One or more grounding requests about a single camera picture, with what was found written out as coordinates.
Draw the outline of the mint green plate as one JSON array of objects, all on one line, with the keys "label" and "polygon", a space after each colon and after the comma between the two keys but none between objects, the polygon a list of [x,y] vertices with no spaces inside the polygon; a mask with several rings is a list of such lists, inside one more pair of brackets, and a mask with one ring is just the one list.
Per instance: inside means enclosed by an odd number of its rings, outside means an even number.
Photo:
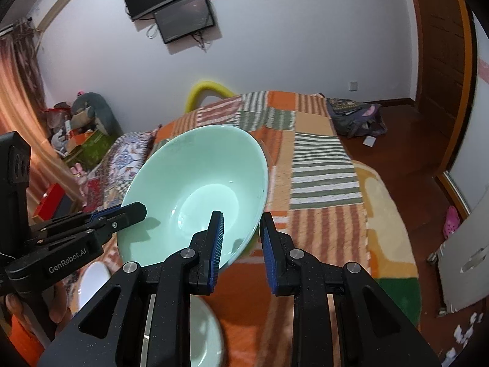
[{"label": "mint green plate", "polygon": [[190,298],[191,367],[222,366],[226,347],[220,323],[202,297]]}]

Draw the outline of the mint green bowl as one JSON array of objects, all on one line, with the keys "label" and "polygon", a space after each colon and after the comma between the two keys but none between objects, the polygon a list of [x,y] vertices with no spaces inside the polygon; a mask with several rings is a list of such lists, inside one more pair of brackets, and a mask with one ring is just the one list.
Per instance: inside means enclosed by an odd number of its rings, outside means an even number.
[{"label": "mint green bowl", "polygon": [[144,221],[117,233],[122,261],[160,263],[189,247],[211,214],[224,215],[220,269],[245,251],[259,226],[269,169],[259,142],[230,125],[187,131],[148,158],[123,198],[145,205]]}]

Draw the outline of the red and blue box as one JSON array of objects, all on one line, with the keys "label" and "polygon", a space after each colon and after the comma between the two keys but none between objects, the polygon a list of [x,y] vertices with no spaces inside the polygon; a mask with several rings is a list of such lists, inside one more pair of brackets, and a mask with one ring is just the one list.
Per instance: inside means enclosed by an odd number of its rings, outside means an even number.
[{"label": "red and blue box", "polygon": [[54,183],[42,196],[32,219],[35,223],[42,223],[64,217],[74,213],[77,206],[77,201],[71,199],[60,184]]}]

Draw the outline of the white bowl black dots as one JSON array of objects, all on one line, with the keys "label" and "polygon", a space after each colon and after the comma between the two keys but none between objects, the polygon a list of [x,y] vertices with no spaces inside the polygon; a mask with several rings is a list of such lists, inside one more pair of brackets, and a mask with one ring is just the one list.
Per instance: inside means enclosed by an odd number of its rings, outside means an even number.
[{"label": "white bowl black dots", "polygon": [[85,269],[78,286],[79,310],[108,282],[110,277],[111,273],[107,266],[99,261],[91,263]]}]

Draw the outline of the pink rabbit toy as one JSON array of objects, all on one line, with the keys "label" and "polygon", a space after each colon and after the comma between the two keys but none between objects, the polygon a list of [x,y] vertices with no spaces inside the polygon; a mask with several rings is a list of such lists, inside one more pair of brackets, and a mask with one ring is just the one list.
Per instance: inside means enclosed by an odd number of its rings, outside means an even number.
[{"label": "pink rabbit toy", "polygon": [[73,167],[71,167],[71,173],[75,177],[76,183],[81,186],[84,185],[87,181],[87,172],[81,166],[79,162],[76,162]]}]

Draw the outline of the ornate patterned quilt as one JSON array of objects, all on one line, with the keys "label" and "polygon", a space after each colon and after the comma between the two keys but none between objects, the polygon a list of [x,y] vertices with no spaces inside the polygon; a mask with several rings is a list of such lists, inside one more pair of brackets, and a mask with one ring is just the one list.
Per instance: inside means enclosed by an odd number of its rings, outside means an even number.
[{"label": "ornate patterned quilt", "polygon": [[77,184],[83,212],[122,203],[134,177],[148,159],[157,130],[125,133],[114,142],[99,165],[87,172],[86,183]]}]

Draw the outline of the green cardboard box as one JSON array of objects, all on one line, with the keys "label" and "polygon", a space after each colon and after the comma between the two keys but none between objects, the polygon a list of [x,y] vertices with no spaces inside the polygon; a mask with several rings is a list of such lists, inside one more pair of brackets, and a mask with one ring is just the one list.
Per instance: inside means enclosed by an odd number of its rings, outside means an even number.
[{"label": "green cardboard box", "polygon": [[73,167],[79,163],[85,171],[89,172],[99,165],[116,139],[116,135],[109,136],[95,130],[81,145],[76,146],[61,160],[68,167]]}]

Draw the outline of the grey plush shark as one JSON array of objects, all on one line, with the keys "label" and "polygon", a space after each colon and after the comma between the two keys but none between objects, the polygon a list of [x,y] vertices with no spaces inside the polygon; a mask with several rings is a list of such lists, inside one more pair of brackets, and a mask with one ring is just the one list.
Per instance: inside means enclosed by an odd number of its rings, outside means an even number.
[{"label": "grey plush shark", "polygon": [[93,92],[79,94],[71,105],[71,128],[75,130],[92,127],[106,136],[123,134],[104,97]]}]

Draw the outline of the orange curtain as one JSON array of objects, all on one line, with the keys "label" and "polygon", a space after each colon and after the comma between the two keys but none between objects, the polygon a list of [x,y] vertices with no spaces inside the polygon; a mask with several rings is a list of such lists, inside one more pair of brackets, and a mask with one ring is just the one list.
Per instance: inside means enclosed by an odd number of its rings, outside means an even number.
[{"label": "orange curtain", "polygon": [[31,147],[29,213],[53,183],[60,184],[72,200],[81,201],[75,178],[50,145],[46,112],[35,30],[20,19],[1,36],[1,132],[16,131]]}]

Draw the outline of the dark backpack on floor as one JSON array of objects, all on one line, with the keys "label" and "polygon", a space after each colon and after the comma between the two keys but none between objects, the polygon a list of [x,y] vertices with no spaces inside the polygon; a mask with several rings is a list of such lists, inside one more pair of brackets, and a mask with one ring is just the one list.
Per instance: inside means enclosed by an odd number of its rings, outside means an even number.
[{"label": "dark backpack on floor", "polygon": [[343,137],[378,137],[387,133],[380,104],[326,98],[326,111],[336,132]]}]

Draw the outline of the pink slipper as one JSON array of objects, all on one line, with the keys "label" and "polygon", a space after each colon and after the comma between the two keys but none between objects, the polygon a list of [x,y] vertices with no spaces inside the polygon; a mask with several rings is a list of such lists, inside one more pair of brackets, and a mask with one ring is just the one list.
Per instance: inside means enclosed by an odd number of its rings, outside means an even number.
[{"label": "pink slipper", "polygon": [[454,206],[448,207],[445,222],[443,224],[443,237],[448,239],[456,232],[459,226],[460,218],[457,209]]}]

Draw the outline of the white foam board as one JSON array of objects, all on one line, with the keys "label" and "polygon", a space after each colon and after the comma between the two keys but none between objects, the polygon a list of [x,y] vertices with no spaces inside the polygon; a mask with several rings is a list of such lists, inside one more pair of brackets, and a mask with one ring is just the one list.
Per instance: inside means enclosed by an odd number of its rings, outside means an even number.
[{"label": "white foam board", "polygon": [[488,195],[439,248],[428,256],[441,290],[439,316],[458,312],[488,296]]}]

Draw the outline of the wooden door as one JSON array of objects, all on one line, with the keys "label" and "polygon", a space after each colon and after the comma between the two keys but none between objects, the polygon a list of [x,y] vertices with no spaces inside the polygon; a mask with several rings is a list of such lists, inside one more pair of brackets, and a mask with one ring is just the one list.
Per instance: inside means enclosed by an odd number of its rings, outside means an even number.
[{"label": "wooden door", "polygon": [[465,0],[413,0],[419,48],[415,106],[445,137],[437,176],[451,169],[472,112],[476,41]]}]

